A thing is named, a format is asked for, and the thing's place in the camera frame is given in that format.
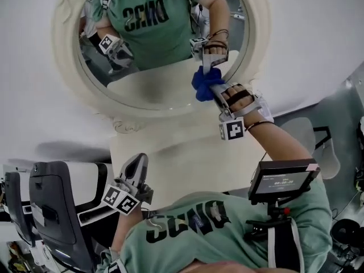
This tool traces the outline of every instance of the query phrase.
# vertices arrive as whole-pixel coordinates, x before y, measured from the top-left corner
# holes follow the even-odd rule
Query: person
[[[108,74],[110,76],[114,76],[118,73],[120,73],[123,70],[123,67],[114,63],[110,58],[105,55],[101,48],[99,47],[99,44],[101,43],[101,39],[97,35],[97,30],[95,26],[95,22],[92,18],[92,4],[90,0],[86,0],[85,6],[82,9],[81,12],[81,18],[80,18],[80,24],[78,27],[78,34],[81,35],[82,32],[85,32],[86,37],[89,39],[89,41],[92,43],[92,45],[95,47],[96,51],[107,58],[111,69],[108,71]]]
[[[230,10],[225,0],[192,0],[209,9],[210,34],[229,29]],[[188,0],[111,0],[104,11],[93,0],[93,19],[102,39],[106,34],[128,42],[139,70],[176,63],[191,57],[191,29]],[[224,45],[227,32],[214,35],[212,45]],[[212,47],[210,53],[225,53]]]
[[[236,85],[223,97],[228,100],[243,90],[243,86]],[[231,106],[231,110],[239,111],[252,100],[250,96],[243,97]],[[245,127],[263,120],[256,110],[244,116]],[[312,158],[296,139],[273,123],[256,125],[250,133],[272,160]],[[298,227],[305,272],[316,273],[332,246],[332,214],[322,179],[316,178],[310,187],[308,192],[285,205],[290,208],[290,216]],[[245,241],[243,238],[251,231],[247,220],[268,219],[264,205],[253,206],[246,198],[223,193],[201,192],[185,196],[167,211],[146,220],[142,218],[141,208],[135,208],[128,216],[120,215],[112,246],[101,254],[102,263],[97,272],[104,272],[115,259],[121,261],[129,273],[291,272],[267,268],[266,241]]]

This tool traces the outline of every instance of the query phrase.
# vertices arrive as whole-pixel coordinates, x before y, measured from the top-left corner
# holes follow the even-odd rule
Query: green t-shirt
[[[100,0],[93,0],[93,19],[104,14]],[[140,70],[186,60],[194,37],[188,0],[111,0],[107,16],[129,43]]]
[[[332,240],[332,214],[322,180],[287,203],[296,221],[305,272],[316,273],[325,262]],[[202,193],[135,225],[128,233],[120,260],[128,273],[176,273],[195,259],[204,263],[235,261],[249,268],[268,267],[267,241],[246,242],[246,220],[267,220],[267,207],[222,193]],[[111,263],[105,251],[98,273]]]

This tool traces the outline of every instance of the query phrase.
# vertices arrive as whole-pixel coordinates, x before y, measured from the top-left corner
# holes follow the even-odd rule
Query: shoe
[[[123,70],[124,70],[124,68],[121,68],[119,70],[111,69],[111,70],[109,70],[108,74],[109,74],[109,76],[115,76],[115,75],[117,75],[118,73],[120,73]]]

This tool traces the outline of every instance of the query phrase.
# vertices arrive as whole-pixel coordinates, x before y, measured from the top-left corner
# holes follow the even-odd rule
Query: skin
[[[229,88],[223,97],[227,100],[239,91],[243,91],[242,86]],[[233,112],[239,111],[251,104],[253,99],[248,96],[240,99],[231,106]],[[244,116],[245,128],[255,122],[263,121],[264,118],[257,111],[252,111]],[[270,123],[265,123],[253,127],[250,130],[252,136],[266,150],[272,160],[298,160],[312,158],[310,153],[287,132],[280,127]],[[114,242],[111,249],[120,252],[128,231],[137,223],[141,222],[142,211],[140,206],[132,211],[129,216],[120,215],[117,231],[115,232]],[[205,264],[195,260],[186,266],[179,273],[292,273],[294,271],[282,268],[259,268],[251,269],[236,262],[218,262]]]
[[[230,10],[226,0],[198,0],[198,3],[209,10],[211,35],[221,29],[229,30]],[[110,34],[118,38],[120,37],[120,34],[113,28],[108,19],[103,19],[102,21],[96,23],[96,28],[97,34],[101,39],[103,39],[106,34]],[[223,42],[227,43],[227,34],[218,34],[212,39],[222,40]],[[211,42],[208,44],[223,45],[223,43],[220,42]],[[206,50],[205,53],[225,54],[226,50],[224,48],[216,47]]]

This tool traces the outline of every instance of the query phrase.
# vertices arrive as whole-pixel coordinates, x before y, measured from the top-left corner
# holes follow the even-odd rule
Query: forearm
[[[97,28],[97,35],[100,39],[103,39],[107,34],[120,38],[120,34],[112,26]]]
[[[120,214],[111,249],[120,252],[130,229],[143,220],[142,208],[138,205],[128,216]]]
[[[264,121],[257,111],[244,116],[244,125],[249,127],[255,122]],[[250,129],[250,134],[260,143],[272,160],[310,159],[310,153],[292,136],[280,127],[264,123]]]
[[[210,8],[210,35],[219,30],[229,30],[230,9],[226,0],[215,0]],[[214,36],[213,39],[226,40],[226,33]]]

